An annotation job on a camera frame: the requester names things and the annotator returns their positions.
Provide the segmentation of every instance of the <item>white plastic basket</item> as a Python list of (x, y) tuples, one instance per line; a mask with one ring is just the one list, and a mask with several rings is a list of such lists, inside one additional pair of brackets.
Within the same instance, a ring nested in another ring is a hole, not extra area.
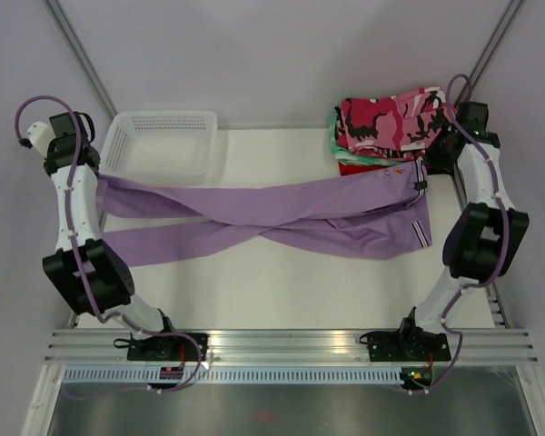
[(214, 112), (122, 112), (105, 138), (100, 171), (155, 186), (200, 184), (216, 130)]

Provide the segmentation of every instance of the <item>white table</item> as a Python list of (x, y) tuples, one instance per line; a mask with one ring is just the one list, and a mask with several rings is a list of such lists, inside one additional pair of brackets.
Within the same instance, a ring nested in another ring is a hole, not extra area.
[[(325, 129), (219, 131), (216, 150), (205, 185), (263, 187), (339, 175)], [(209, 257), (133, 268), (136, 292), (182, 329), (397, 328), (436, 283), (442, 246), (460, 215), (451, 178), (431, 176), (428, 183), (430, 248), (372, 261), (257, 237)], [(108, 216), (104, 229), (176, 221)], [(464, 303), (451, 325), (494, 327), (483, 290)], [(79, 328), (91, 327), (101, 326), (83, 315)]]

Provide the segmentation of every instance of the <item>pink camouflage fabric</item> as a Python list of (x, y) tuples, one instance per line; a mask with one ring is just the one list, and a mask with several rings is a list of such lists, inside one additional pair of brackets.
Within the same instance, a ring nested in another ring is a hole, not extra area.
[(337, 109), (338, 145), (370, 157), (417, 159), (449, 124), (439, 86), (379, 99), (347, 98)]

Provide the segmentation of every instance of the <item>green folded cloth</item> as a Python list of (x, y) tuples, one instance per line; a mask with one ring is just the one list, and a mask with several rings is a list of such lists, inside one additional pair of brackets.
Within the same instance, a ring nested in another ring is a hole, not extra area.
[(358, 156), (352, 154), (349, 150), (341, 148), (337, 145), (335, 140), (335, 127), (337, 126), (337, 114), (332, 115), (329, 120), (329, 147), (337, 162), (344, 165), (359, 165), (359, 166), (394, 166), (401, 164), (398, 161), (391, 161), (389, 159), (381, 159), (380, 157)]

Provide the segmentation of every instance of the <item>purple clothing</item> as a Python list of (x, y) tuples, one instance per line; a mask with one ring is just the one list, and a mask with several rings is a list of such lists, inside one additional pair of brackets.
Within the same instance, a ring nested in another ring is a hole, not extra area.
[(317, 253), (388, 259), (431, 244), (425, 169), (395, 167), (262, 189), (158, 188), (101, 175), (97, 202), (124, 218), (211, 221), (122, 230), (105, 241), (129, 266), (208, 256), (260, 235)]

